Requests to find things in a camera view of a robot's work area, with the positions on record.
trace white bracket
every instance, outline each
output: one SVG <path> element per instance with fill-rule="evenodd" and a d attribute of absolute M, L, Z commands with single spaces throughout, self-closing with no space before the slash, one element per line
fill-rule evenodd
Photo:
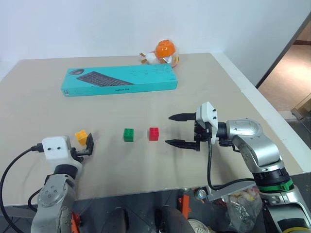
<path fill-rule="evenodd" d="M 74 160 L 70 154 L 70 139 L 68 136 L 47 137 L 42 140 L 43 150 L 47 161 L 54 171 L 58 165 L 68 164 L 78 169 L 81 173 L 82 164 Z"/>
<path fill-rule="evenodd" d="M 209 122 L 212 126 L 212 144 L 216 142 L 216 134 L 218 131 L 218 116 L 216 109 L 210 102 L 203 103 L 196 109 L 196 121 L 205 129 L 205 122 Z"/>

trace keyboard image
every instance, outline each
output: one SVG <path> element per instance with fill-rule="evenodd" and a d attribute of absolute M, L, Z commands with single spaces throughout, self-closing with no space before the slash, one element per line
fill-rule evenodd
<path fill-rule="evenodd" d="M 115 79 L 95 71 L 82 75 L 77 79 L 97 86 L 133 85 L 133 83 L 129 83 L 120 79 Z"/>

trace green lego brick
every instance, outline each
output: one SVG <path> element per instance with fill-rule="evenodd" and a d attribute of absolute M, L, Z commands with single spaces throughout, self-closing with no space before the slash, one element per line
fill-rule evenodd
<path fill-rule="evenodd" d="M 124 129 L 123 138 L 125 142 L 134 142 L 134 129 Z"/>

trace yellow lego brick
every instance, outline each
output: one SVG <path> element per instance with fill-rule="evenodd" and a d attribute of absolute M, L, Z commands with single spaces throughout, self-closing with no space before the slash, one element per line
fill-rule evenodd
<path fill-rule="evenodd" d="M 87 133 L 85 130 L 81 130 L 79 132 L 76 132 L 74 135 L 76 136 L 76 139 L 79 141 L 79 143 L 82 146 L 86 145 Z"/>

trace keyboard box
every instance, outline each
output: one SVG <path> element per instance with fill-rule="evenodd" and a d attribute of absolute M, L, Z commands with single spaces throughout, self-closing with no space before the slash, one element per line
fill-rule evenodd
<path fill-rule="evenodd" d="M 169 64 L 68 69 L 61 90 L 69 96 L 107 95 L 176 89 Z"/>

